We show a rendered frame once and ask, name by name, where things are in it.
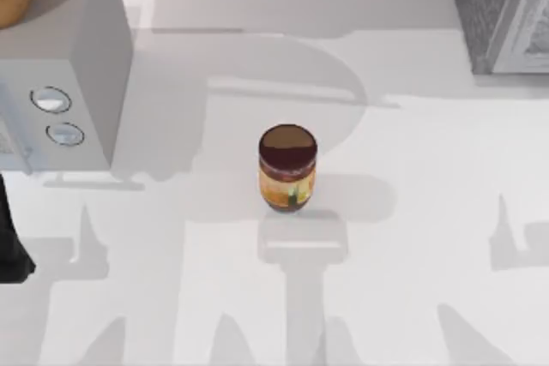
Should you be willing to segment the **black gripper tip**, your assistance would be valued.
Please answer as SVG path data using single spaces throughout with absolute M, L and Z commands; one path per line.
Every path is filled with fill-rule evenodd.
M 3 176 L 0 174 L 0 284 L 21 284 L 36 265 L 15 229 Z

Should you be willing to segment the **grey cabinet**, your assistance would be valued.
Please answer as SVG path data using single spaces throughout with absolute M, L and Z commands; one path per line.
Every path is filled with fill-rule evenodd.
M 476 75 L 549 75 L 549 0 L 454 0 Z

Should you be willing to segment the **large round microwave knob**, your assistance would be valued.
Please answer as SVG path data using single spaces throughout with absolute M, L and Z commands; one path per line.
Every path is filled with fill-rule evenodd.
M 72 106 L 72 100 L 65 91 L 51 86 L 32 90 L 30 99 L 35 107 L 51 114 L 64 113 Z

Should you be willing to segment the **pale microwave oven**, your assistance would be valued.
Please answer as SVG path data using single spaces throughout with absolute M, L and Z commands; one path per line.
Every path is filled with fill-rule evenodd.
M 31 0 L 0 30 L 0 172 L 103 171 L 111 166 L 133 58 L 123 0 Z M 41 111 L 30 92 L 56 87 L 72 100 L 60 114 Z M 73 123 L 76 147 L 52 142 L 45 128 Z

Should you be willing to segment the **brown lidded jar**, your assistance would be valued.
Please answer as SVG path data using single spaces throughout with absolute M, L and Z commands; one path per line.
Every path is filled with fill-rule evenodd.
M 317 154 L 317 140 L 308 129 L 294 123 L 267 129 L 258 142 L 262 198 L 285 213 L 303 208 L 313 194 Z

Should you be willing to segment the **small round microwave knob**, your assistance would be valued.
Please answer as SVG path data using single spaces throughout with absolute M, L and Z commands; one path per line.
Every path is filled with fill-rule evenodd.
M 47 137 L 63 147 L 76 147 L 85 140 L 84 132 L 73 123 L 56 123 L 45 128 Z

